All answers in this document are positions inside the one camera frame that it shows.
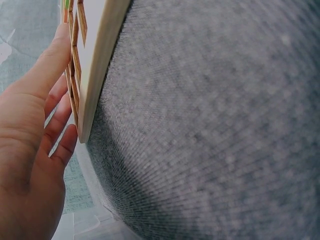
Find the textured fabric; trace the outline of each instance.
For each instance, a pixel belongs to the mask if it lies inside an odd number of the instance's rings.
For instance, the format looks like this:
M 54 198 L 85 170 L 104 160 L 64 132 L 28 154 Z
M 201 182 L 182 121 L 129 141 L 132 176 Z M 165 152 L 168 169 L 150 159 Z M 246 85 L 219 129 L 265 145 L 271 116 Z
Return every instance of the textured fabric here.
M 319 13 L 133 1 L 87 144 L 105 206 L 146 239 L 319 239 Z

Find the wooden lattice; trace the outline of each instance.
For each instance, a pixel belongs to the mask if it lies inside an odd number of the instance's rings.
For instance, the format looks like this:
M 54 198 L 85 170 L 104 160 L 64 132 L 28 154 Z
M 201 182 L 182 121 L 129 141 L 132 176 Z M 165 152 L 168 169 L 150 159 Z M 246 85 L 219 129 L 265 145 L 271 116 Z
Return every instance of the wooden lattice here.
M 90 135 L 101 87 L 130 0 L 63 0 L 71 60 L 65 70 L 79 140 Z

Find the finger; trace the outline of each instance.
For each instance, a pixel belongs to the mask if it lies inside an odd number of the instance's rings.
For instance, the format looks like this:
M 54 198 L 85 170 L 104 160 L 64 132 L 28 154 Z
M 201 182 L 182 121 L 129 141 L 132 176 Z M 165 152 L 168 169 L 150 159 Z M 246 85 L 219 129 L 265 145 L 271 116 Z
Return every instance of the finger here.
M 65 94 L 59 103 L 55 113 L 50 119 L 48 125 L 44 129 L 43 139 L 40 147 L 49 154 L 59 136 L 64 130 L 68 119 L 71 115 L 71 104 L 69 95 Z
M 56 84 L 49 92 L 48 97 L 45 100 L 44 113 L 45 119 L 51 114 L 55 107 L 60 102 L 61 98 L 65 95 L 68 90 L 66 76 L 62 75 Z
M 12 89 L 16 93 L 28 94 L 43 100 L 66 69 L 71 56 L 69 25 L 61 24 L 50 46 L 41 54 L 35 65 Z
M 74 154 L 77 144 L 77 128 L 74 124 L 71 124 L 65 130 L 58 147 L 51 156 L 51 160 L 55 161 L 58 165 L 59 171 L 63 175 L 65 168 Z

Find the wooden board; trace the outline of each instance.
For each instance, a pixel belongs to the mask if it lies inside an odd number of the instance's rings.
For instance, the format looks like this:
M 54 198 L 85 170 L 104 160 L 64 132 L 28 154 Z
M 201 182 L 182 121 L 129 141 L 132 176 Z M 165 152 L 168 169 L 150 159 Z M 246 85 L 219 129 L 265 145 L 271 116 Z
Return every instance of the wooden board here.
M 130 0 L 62 1 L 61 21 L 69 23 L 72 47 L 65 76 L 79 141 L 86 143 Z

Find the gray upholstered surface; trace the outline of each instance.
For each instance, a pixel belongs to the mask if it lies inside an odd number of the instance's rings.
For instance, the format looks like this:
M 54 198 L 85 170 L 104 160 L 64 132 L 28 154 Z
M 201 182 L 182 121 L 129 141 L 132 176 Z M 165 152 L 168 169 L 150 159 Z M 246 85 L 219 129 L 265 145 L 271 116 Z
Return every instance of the gray upholstered surface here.
M 146 239 L 320 238 L 320 2 L 134 0 L 88 142 Z

